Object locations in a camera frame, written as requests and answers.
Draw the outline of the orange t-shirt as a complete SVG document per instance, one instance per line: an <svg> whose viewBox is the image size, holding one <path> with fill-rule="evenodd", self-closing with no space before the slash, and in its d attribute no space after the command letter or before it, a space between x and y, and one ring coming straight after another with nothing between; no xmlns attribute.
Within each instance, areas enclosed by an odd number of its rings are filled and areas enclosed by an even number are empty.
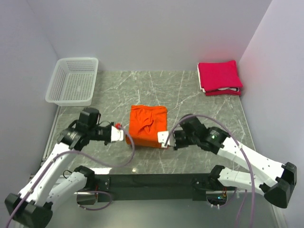
<svg viewBox="0 0 304 228"><path fill-rule="evenodd" d="M167 108L165 106L132 105L129 135L135 145L161 148L158 132L167 130Z"/></svg>

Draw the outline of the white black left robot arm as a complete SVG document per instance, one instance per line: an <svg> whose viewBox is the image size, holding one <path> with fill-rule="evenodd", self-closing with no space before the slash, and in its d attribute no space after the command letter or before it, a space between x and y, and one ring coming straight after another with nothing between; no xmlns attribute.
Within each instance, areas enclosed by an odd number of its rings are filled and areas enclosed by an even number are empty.
<svg viewBox="0 0 304 228"><path fill-rule="evenodd" d="M53 151L31 181L19 193L10 193L6 197L5 206L10 221L14 220L28 228L44 228L64 198L78 191L97 191L95 172L84 166L75 168L59 185L56 185L56 181L77 155L101 163L82 152L91 141L109 144L124 139L123 130L113 122L101 126L100 117L97 109L85 108L79 118L60 133Z"/></svg>

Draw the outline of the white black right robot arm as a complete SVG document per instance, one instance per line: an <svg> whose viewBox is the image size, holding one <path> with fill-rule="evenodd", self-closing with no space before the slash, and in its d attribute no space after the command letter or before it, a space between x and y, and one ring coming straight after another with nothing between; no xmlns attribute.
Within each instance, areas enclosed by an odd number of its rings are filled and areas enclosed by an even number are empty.
<svg viewBox="0 0 304 228"><path fill-rule="evenodd" d="M175 150L196 145L202 150L224 157L246 172L234 171L217 165L209 174L209 186L215 190L236 187L258 193L272 205L285 209L297 184L297 167L291 163L276 162L245 146L223 125L206 127L198 114L188 114L172 128L166 144L174 143Z"/></svg>

